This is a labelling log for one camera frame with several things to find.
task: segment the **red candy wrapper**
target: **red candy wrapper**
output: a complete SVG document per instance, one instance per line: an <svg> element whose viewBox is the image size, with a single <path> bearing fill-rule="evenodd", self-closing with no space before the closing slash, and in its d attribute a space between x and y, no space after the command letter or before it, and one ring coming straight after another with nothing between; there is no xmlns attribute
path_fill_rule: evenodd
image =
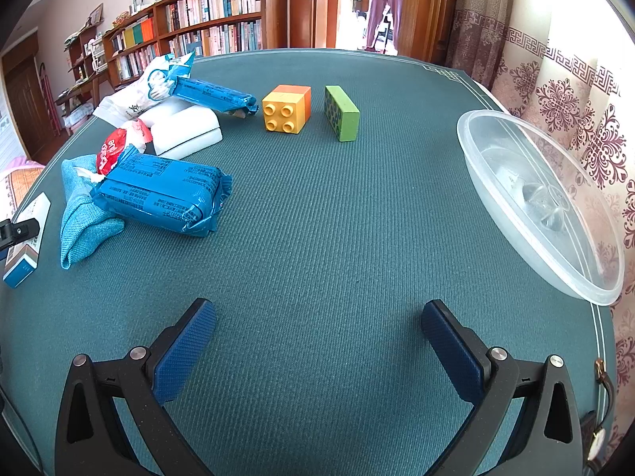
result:
<svg viewBox="0 0 635 476"><path fill-rule="evenodd" d="M119 154L127 144L134 145L140 154L145 152L145 146L152 141L152 133L141 120L129 120L116 129L102 145L97 154L97 173L108 175L115 168Z"/></svg>

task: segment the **black cable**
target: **black cable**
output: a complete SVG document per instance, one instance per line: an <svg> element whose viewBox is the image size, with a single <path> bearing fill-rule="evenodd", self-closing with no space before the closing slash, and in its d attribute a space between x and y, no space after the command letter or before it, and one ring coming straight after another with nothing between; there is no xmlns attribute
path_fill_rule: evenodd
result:
<svg viewBox="0 0 635 476"><path fill-rule="evenodd" d="M35 455L36 455L36 460L37 460L37 470L39 471L40 474L44 475L44 465L42 464L42 457L40 456L39 451L37 450L37 445L36 445L35 441L33 440L33 436L31 436L31 432L29 431L29 428L27 427L26 423L24 422L24 419L22 418L22 415L20 415L20 412L18 412L18 409L13 405L13 402L11 401L11 399L9 399L9 396L4 391L4 388L2 388L2 385L0 385L0 393L2 394L2 399L4 399L4 401L6 403L8 403L8 405L11 407L11 409L13 410L15 415L17 415L18 419L22 423L22 427L24 427L24 430L26 431L27 435L29 436L29 440L31 441L31 445L33 446L33 449L35 449Z"/></svg>

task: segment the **floral curtain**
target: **floral curtain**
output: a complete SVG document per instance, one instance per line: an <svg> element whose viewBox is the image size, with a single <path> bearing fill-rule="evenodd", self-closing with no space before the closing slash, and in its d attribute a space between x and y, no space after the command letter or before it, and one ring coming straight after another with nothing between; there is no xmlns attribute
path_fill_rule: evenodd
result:
<svg viewBox="0 0 635 476"><path fill-rule="evenodd" d="M450 41L447 65L568 148L621 231L625 277L612 305L617 404L609 456L635 417L635 46L606 0L459 0ZM575 195L580 187L568 190ZM605 246L605 266L617 264L616 252Z"/></svg>

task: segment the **building block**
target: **building block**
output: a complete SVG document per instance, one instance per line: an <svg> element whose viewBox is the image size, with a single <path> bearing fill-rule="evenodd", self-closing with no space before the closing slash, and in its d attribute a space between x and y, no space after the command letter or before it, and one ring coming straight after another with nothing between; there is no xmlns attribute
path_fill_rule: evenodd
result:
<svg viewBox="0 0 635 476"><path fill-rule="evenodd" d="M268 131L297 134L306 123L304 95L272 91L262 99L262 113Z"/></svg>
<svg viewBox="0 0 635 476"><path fill-rule="evenodd" d="M311 117L311 88L308 85L287 85L280 84L272 92L276 93L299 93L304 95L304 121L308 122Z"/></svg>
<svg viewBox="0 0 635 476"><path fill-rule="evenodd" d="M340 86L327 85L325 87L324 113L335 131L337 139L340 141L355 141L357 139L360 110Z"/></svg>

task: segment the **white and blue package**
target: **white and blue package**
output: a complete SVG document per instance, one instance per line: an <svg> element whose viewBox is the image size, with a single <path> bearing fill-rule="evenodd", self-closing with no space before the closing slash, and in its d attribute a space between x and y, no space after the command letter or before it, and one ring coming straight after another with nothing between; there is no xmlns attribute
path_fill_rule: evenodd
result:
<svg viewBox="0 0 635 476"><path fill-rule="evenodd" d="M190 76L193 63L193 52L179 58L174 54L155 57L137 81L103 98L93 114L120 127L172 95L177 79Z"/></svg>
<svg viewBox="0 0 635 476"><path fill-rule="evenodd" d="M219 168L139 154L128 146L91 191L104 211L191 236L217 227L232 177Z"/></svg>
<svg viewBox="0 0 635 476"><path fill-rule="evenodd" d="M253 94L241 93L198 79L179 77L172 95L194 104L209 107L214 111L241 118L246 117L247 114L256 114L258 110L258 101Z"/></svg>

